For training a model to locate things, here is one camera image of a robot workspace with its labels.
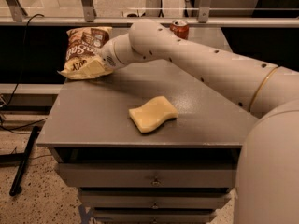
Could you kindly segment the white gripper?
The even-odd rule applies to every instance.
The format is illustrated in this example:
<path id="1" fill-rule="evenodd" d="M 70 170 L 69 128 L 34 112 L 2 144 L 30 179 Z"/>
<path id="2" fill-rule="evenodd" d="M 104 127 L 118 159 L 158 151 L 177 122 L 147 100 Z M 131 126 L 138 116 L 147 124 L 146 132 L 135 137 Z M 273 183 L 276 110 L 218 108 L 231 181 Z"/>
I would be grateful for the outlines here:
<path id="1" fill-rule="evenodd" d="M 109 40 L 106 44 L 100 48 L 100 56 L 102 57 L 105 65 L 115 70 L 117 68 L 118 61 L 115 56 L 113 42 Z"/>

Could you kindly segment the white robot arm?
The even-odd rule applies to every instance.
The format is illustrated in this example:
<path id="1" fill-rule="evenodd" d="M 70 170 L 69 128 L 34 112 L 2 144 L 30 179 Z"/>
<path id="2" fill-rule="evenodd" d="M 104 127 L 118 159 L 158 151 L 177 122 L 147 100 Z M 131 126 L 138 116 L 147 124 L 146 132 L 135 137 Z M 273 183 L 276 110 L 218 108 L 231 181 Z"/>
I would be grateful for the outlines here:
<path id="1" fill-rule="evenodd" d="M 234 224 L 298 224 L 299 73 L 179 38 L 148 19 L 100 55 L 113 69 L 168 60 L 258 117 L 239 156 Z"/>

